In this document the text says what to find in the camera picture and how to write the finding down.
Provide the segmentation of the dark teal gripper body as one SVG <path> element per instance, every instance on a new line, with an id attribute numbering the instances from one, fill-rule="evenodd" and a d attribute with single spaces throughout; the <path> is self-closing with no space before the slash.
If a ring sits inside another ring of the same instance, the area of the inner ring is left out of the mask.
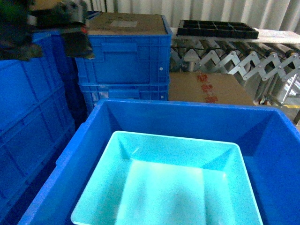
<path id="1" fill-rule="evenodd" d="M 63 38 L 65 54 L 94 57 L 87 30 L 88 6 L 83 0 L 2 0 L 0 2 L 0 59 L 42 57 L 34 43 L 36 33 L 56 31 Z"/>

